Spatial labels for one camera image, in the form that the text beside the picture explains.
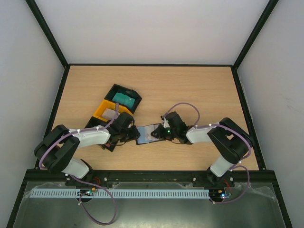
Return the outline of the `black card holder wallet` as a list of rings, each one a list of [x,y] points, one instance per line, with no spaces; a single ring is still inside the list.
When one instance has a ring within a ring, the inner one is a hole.
[[[140,136],[136,139],[136,145],[143,145],[155,142],[161,142],[162,139],[155,138],[151,135],[151,133],[157,129],[159,123],[150,124],[146,126],[137,126],[137,131],[139,132]]]

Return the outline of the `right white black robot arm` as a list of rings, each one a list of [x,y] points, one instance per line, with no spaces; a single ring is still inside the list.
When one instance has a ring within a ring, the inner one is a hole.
[[[150,133],[158,140],[172,142],[177,139],[188,145],[212,142],[215,145],[220,156],[207,169],[207,180],[212,186],[218,186],[227,171],[249,157],[254,146],[252,137],[228,117],[205,126],[186,125],[176,112],[162,119],[163,123]]]

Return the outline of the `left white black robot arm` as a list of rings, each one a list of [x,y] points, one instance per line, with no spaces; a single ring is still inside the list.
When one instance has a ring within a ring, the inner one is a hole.
[[[123,145],[139,137],[134,118],[123,112],[115,114],[106,124],[90,128],[68,129],[58,125],[35,148],[34,155],[40,168],[82,179],[91,167],[85,161],[74,158],[76,150],[96,144],[117,146],[120,142]]]

